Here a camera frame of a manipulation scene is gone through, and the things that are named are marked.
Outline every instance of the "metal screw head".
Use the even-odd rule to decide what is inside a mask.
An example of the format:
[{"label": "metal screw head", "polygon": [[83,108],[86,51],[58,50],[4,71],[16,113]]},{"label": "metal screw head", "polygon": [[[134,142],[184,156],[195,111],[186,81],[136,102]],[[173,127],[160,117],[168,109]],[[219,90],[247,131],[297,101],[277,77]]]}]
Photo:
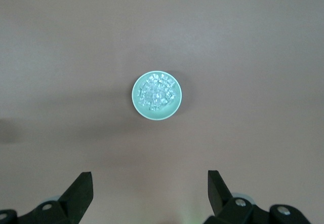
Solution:
[{"label": "metal screw head", "polygon": [[244,206],[247,205],[247,204],[245,203],[245,201],[242,200],[242,199],[237,199],[237,200],[235,200],[235,203],[236,203],[238,206],[242,206],[242,207],[244,207]]},{"label": "metal screw head", "polygon": [[6,219],[7,216],[8,216],[7,213],[2,213],[2,214],[0,214],[0,220]]},{"label": "metal screw head", "polygon": [[290,211],[284,206],[279,206],[277,210],[283,215],[290,215]]},{"label": "metal screw head", "polygon": [[52,204],[46,204],[42,207],[42,210],[48,210],[52,208]]}]

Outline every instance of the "screw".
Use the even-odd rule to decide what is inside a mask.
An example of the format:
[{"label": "screw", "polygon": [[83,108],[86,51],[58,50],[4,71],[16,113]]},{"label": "screw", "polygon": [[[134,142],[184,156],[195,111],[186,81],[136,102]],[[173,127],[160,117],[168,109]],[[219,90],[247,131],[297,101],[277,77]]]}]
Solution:
[{"label": "screw", "polygon": [[236,203],[238,206],[242,206],[242,207],[244,207],[244,206],[247,205],[247,204],[245,203],[245,201],[242,200],[242,199],[237,199],[237,200],[235,200],[235,203]]},{"label": "screw", "polygon": [[0,220],[6,219],[7,216],[8,216],[7,213],[2,213],[2,214],[0,214]]},{"label": "screw", "polygon": [[279,206],[277,210],[283,215],[290,215],[290,211],[284,206]]},{"label": "screw", "polygon": [[42,207],[42,210],[48,210],[52,208],[52,204],[46,204]]}]

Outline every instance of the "mint green bowl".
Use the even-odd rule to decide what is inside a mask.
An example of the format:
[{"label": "mint green bowl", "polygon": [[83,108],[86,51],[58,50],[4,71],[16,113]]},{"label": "mint green bowl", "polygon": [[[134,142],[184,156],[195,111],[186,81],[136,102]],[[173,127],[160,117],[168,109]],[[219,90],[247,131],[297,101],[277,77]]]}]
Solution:
[{"label": "mint green bowl", "polygon": [[[173,90],[177,93],[177,96],[175,97],[174,101],[170,105],[166,105],[160,110],[157,111],[151,111],[148,106],[141,106],[139,104],[139,96],[136,95],[136,92],[140,89],[140,85],[145,82],[150,75],[153,73],[161,76],[161,74],[167,75],[169,78],[172,78],[175,81],[175,85]],[[140,115],[147,119],[151,120],[163,120],[171,117],[180,107],[182,99],[182,92],[181,87],[178,83],[178,81],[169,73],[163,72],[163,71],[150,71],[142,75],[138,80],[135,82],[133,90],[132,90],[132,101],[135,109],[139,112]]]}]

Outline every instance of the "bowl of ice cubes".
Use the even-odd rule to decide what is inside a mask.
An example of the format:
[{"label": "bowl of ice cubes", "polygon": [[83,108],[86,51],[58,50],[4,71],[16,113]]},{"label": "bowl of ice cubes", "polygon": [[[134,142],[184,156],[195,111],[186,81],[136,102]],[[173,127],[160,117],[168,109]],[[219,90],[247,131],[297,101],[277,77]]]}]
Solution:
[{"label": "bowl of ice cubes", "polygon": [[171,117],[179,108],[182,92],[178,81],[169,73],[150,71],[134,84],[132,100],[140,115],[151,120]]}]

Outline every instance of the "gray surface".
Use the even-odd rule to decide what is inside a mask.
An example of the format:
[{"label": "gray surface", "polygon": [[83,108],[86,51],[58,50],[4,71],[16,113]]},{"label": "gray surface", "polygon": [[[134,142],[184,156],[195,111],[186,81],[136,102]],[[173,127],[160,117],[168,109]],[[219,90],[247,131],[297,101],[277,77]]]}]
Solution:
[{"label": "gray surface", "polygon": [[[0,209],[92,171],[81,223],[198,224],[207,170],[324,223],[324,0],[0,0]],[[134,81],[173,74],[152,122]]]}]

